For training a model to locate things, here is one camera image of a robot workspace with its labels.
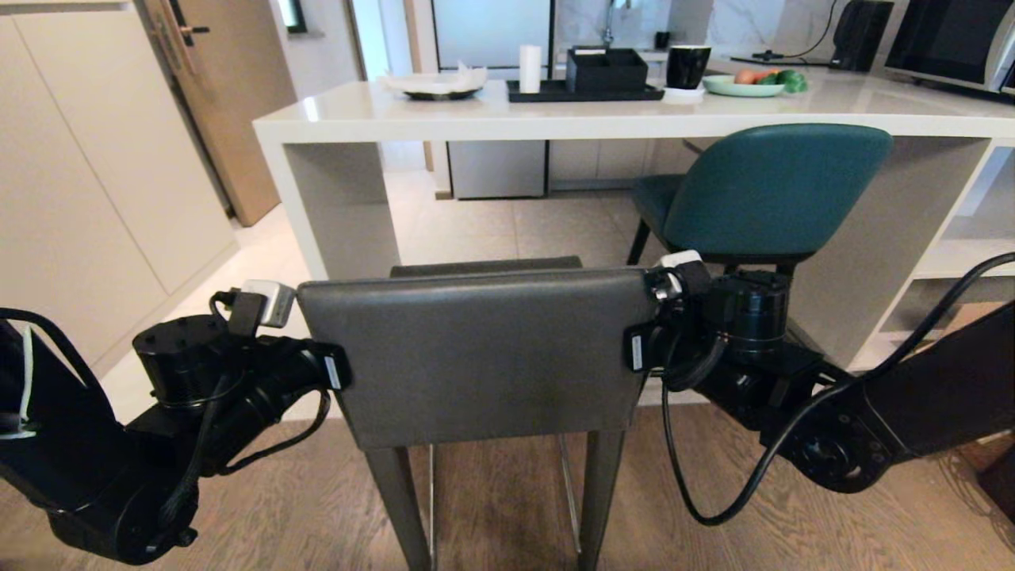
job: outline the microwave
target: microwave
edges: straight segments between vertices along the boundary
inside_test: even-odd
[[[1015,0],[910,0],[885,68],[1015,94]]]

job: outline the white table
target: white table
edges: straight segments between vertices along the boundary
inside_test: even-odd
[[[722,137],[782,123],[884,129],[896,137],[892,155],[794,284],[792,318],[847,366],[888,318],[993,149],[1015,146],[1015,105],[849,72],[806,74],[807,93],[706,95],[691,105],[510,103],[502,81],[472,99],[412,101],[359,82],[255,128],[316,279],[384,276],[399,263],[378,141]]]

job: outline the white countertop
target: white countertop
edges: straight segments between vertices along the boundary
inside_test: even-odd
[[[715,62],[727,70],[746,64]],[[661,101],[512,103],[503,81],[475,97],[414,101],[377,83],[341,85],[254,122],[265,142],[725,136],[758,125],[843,123],[901,136],[1015,137],[1015,104],[866,74],[810,68],[806,93]]]

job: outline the chair leg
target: chair leg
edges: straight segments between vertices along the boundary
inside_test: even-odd
[[[793,272],[796,271],[797,264],[777,264],[775,266],[775,273],[782,273],[783,275],[793,279]]]
[[[649,224],[645,223],[645,220],[638,220],[637,232],[634,233],[630,254],[627,254],[627,265],[637,265],[638,260],[641,259],[641,251],[645,249],[645,243],[649,240]]]

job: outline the black speaker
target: black speaker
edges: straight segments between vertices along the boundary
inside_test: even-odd
[[[893,6],[892,2],[851,0],[835,27],[835,55],[828,67],[870,71]]]

